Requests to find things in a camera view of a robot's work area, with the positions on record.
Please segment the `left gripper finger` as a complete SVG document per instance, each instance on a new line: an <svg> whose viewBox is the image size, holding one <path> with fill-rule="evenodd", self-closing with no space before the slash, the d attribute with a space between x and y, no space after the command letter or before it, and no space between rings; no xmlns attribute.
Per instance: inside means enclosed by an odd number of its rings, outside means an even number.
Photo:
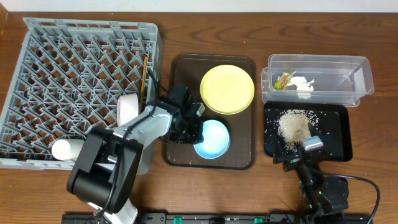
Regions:
<svg viewBox="0 0 398 224"><path fill-rule="evenodd" d="M185 133L186 130L184 128L171 128L169 130L169 140L176 144L184 144Z"/></svg>
<svg viewBox="0 0 398 224"><path fill-rule="evenodd" d="M189 144L198 144L203 142L203 121L194 119L188 123L187 142Z"/></svg>

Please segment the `light blue bowl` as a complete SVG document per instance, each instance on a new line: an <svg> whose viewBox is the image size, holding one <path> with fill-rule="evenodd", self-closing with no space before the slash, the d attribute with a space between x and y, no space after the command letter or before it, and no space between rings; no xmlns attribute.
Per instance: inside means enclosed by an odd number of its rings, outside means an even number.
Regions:
<svg viewBox="0 0 398 224"><path fill-rule="evenodd" d="M230 145L227 127L220 121L208 120L203 123L203 142L194 144L195 152L204 159L221 157Z"/></svg>

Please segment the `pile of rice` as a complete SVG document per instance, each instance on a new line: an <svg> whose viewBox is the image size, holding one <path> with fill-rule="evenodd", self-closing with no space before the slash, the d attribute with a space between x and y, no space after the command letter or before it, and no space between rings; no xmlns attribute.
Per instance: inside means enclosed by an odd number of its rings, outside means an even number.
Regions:
<svg viewBox="0 0 398 224"><path fill-rule="evenodd" d="M278 149L297 157L303 140L321 135L320 115L314 110L264 110L264 151L269 157Z"/></svg>

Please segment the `white tissue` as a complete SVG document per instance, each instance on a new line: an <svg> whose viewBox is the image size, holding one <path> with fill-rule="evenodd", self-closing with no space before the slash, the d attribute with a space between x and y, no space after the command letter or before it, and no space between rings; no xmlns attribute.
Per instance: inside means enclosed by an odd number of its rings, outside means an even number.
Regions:
<svg viewBox="0 0 398 224"><path fill-rule="evenodd" d="M309 99L312 96L311 92L314 91L313 83L314 79L308 82L305 77L292 77L287 88L293 90L295 87L299 98Z"/></svg>

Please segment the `green snack wrapper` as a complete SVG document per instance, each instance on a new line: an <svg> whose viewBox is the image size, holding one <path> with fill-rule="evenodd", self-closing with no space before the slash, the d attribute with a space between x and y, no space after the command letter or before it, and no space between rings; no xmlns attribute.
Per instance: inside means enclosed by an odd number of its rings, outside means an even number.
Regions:
<svg viewBox="0 0 398 224"><path fill-rule="evenodd" d="M276 90L285 90L287 86L290 83L291 78L296 74L297 72L284 72L281 77L278 78L278 80L274 83L274 88Z"/></svg>

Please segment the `pale pink bowl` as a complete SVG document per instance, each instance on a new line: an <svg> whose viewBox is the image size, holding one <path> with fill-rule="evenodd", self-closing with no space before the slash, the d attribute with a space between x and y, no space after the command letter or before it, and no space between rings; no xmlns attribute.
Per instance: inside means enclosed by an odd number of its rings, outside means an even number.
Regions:
<svg viewBox="0 0 398 224"><path fill-rule="evenodd" d="M76 161L84 143L81 139L59 139L52 146L52 155L60 161Z"/></svg>

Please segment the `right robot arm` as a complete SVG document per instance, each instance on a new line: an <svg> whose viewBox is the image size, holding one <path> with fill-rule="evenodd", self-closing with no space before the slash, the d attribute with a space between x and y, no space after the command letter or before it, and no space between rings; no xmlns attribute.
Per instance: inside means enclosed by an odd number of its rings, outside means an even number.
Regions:
<svg viewBox="0 0 398 224"><path fill-rule="evenodd" d="M348 208L348 181L342 177L322 174L319 163L326 158L325 145L319 136L304 139L296 153L288 154L274 141L273 163L282 164L284 172L296 171L303 197L310 210L305 223L320 223L320 217L341 213Z"/></svg>

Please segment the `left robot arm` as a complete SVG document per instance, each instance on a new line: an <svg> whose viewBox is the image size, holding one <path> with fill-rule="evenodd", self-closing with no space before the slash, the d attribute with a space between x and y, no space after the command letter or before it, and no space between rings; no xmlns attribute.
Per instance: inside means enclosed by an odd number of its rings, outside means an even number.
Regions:
<svg viewBox="0 0 398 224"><path fill-rule="evenodd" d="M205 110L184 85L156 96L136 118L114 129L94 127L88 133L67 181L67 191L95 207L78 223L134 223L129 199L143 164L144 149L167 135L176 144L203 142Z"/></svg>

